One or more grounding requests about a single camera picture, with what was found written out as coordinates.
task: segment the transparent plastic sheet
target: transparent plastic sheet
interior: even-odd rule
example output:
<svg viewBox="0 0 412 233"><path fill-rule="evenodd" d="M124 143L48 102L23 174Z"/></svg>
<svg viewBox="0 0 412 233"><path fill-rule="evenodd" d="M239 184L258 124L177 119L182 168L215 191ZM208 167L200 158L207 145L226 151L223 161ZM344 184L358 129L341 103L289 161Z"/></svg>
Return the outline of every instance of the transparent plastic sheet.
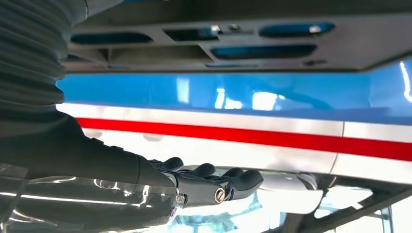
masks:
<svg viewBox="0 0 412 233"><path fill-rule="evenodd" d="M171 223L176 188L0 173L3 233L134 233Z"/></svg>

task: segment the metal frame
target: metal frame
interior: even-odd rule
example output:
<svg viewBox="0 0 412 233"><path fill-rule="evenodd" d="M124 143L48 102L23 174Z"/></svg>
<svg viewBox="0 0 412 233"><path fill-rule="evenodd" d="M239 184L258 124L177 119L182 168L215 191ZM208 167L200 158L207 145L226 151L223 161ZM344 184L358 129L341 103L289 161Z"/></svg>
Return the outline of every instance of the metal frame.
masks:
<svg viewBox="0 0 412 233"><path fill-rule="evenodd" d="M323 176L324 180L330 180L329 175ZM359 202L363 208L356 210L353 207L338 210L322 218L315 218L313 211L307 215L287 214L282 226L268 230L266 233L324 233L341 225L352 222L363 216L373 216L382 219L383 231L393 233L391 205L412 196L412 186L395 183L385 183L371 180L340 177L334 185L353 186L371 189L373 195ZM321 182L319 188L325 190L329 186ZM382 215L374 214L381 210Z"/></svg>

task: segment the metal screw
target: metal screw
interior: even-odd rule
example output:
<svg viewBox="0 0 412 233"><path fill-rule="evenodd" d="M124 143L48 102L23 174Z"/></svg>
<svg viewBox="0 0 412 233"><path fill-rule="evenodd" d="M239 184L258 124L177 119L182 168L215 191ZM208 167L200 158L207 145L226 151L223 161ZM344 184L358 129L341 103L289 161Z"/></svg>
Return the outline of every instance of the metal screw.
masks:
<svg viewBox="0 0 412 233"><path fill-rule="evenodd" d="M220 204L224 200L224 189L218 188L215 192L215 202Z"/></svg>
<svg viewBox="0 0 412 233"><path fill-rule="evenodd" d="M178 203L183 203L183 202L185 202L185 197L179 195L179 196L176 197L176 201L177 201Z"/></svg>

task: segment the red stripe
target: red stripe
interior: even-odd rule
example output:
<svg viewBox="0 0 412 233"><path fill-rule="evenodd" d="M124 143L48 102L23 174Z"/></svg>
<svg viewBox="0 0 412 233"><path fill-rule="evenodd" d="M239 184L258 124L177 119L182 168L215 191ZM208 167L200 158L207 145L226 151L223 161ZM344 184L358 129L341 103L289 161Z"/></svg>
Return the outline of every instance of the red stripe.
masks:
<svg viewBox="0 0 412 233"><path fill-rule="evenodd" d="M81 127L215 139L412 161L412 143L154 122L77 118Z"/></svg>

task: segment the robotic hand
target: robotic hand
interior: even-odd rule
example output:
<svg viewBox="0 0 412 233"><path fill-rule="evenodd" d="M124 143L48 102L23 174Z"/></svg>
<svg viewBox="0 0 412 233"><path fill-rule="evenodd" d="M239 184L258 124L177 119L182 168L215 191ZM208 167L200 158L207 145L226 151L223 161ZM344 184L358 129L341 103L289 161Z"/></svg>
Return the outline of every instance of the robotic hand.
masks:
<svg viewBox="0 0 412 233"><path fill-rule="evenodd" d="M243 199L254 193L263 183L262 175L256 170L244 172L235 167L222 176L215 176L212 164L202 164L195 170L182 169L180 158L173 157L165 162L150 160L151 164L168 176L179 191L178 202L183 207L216 205L227 200Z"/></svg>

